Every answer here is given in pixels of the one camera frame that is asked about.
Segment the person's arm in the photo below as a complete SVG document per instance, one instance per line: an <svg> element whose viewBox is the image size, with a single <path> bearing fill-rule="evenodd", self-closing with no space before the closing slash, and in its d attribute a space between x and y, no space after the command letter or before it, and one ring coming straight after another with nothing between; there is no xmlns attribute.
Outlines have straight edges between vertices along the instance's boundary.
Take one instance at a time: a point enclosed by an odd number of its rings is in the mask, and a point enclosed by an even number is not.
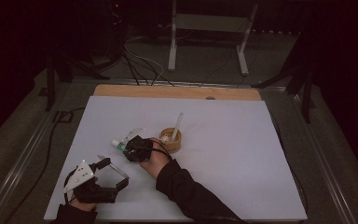
<svg viewBox="0 0 358 224"><path fill-rule="evenodd" d="M153 148L159 148L159 145L155 143ZM153 151L150 161L142 162L141 166L156 178L156 189L196 222L244 222L213 193L194 181L176 160L169 161L164 154Z"/></svg>
<svg viewBox="0 0 358 224"><path fill-rule="evenodd" d="M81 203L73 199L69 204L60 204L57 218L50 224L91 224L95 222L97 212L94 212L95 203Z"/></svg>

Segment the black sleeve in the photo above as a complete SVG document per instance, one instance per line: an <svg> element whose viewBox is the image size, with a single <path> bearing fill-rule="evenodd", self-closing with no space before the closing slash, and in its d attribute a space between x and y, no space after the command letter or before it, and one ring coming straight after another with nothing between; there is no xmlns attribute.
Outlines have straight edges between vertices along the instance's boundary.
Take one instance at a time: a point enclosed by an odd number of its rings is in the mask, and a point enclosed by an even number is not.
<svg viewBox="0 0 358 224"><path fill-rule="evenodd" d="M198 223L246 223L213 193L194 181L188 170L181 169L176 160L160 171L156 189L175 202L185 216Z"/></svg>
<svg viewBox="0 0 358 224"><path fill-rule="evenodd" d="M94 223L97 214L97 212L82 211L69 204L60 204L57 219L50 222L50 224L92 224Z"/></svg>

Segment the white stick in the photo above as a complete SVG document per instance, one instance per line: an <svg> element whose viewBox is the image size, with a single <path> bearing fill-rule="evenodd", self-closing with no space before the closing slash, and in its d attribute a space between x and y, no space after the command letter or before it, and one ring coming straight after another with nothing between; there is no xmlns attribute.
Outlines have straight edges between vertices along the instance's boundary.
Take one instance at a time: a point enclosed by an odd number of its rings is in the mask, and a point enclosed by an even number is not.
<svg viewBox="0 0 358 224"><path fill-rule="evenodd" d="M182 122L182 118L183 118L183 112L181 112L179 114L178 121L176 121L175 130L173 130L173 134L172 134L172 138L171 138L172 142L175 140L176 134L178 133L179 125L180 125L180 122Z"/></svg>

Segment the dark floor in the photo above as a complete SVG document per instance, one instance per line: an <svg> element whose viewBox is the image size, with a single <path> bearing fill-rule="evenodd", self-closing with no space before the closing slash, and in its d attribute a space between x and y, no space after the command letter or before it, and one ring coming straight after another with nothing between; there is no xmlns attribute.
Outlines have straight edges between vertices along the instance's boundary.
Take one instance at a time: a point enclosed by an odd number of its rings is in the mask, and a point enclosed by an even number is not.
<svg viewBox="0 0 358 224"><path fill-rule="evenodd" d="M245 58L250 67L248 77L240 73L234 43L217 47L179 42L174 72L166 71L169 38L153 41L135 38L128 41L126 47L132 54L146 58L158 73L162 67L164 71L161 76L173 85L249 88L249 85L280 72L295 41L296 37L290 35L251 33L245 49ZM129 53L127 55L137 63L145 64ZM41 173L48 153L49 135L53 130L51 121L56 111L85 106L100 83L135 85L131 70L125 63L122 59L122 62L102 71L102 75L111 77L108 81L95 80L76 72L72 83L58 83L58 100L50 113L45 112L47 99L37 95L46 86L46 72L35 79L34 90L0 129L0 223L10 216ZM133 64L134 67L150 83L155 74L137 63ZM138 76L139 82L144 85L143 77ZM318 88L313 86L312 89L314 107L310 110L311 124L307 124L299 113L298 97L284 91L287 82L288 79L281 80L260 90L260 94L276 120L287 160L297 176L299 193L309 217L303 223L358 223L357 160ZM171 85L162 78L156 84ZM43 216L50 193L81 115L82 111L76 111L71 122L57 125L47 170L8 223L46 223ZM34 148L34 152L23 165L26 168L13 171L18 157L29 148ZM18 172L18 178L12 183L5 183L6 176L11 175L10 171Z"/></svg>

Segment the white tabletop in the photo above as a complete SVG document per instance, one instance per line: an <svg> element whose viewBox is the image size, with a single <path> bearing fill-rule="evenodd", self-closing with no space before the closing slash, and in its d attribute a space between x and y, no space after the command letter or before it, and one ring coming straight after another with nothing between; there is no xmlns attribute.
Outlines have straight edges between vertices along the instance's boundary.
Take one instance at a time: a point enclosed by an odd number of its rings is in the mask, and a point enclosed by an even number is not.
<svg viewBox="0 0 358 224"><path fill-rule="evenodd" d="M130 184L116 203L99 204L97 219L108 221L185 221L175 203L155 190L156 181L111 146L134 128L143 138L173 127L184 112L182 148L172 156L193 178L239 217L252 220L300 220L307 216L263 101L196 100L91 96L79 124L46 220L55 219L63 200L63 181L82 161L98 154L127 173ZM106 167L98 184L114 187L122 177Z"/></svg>

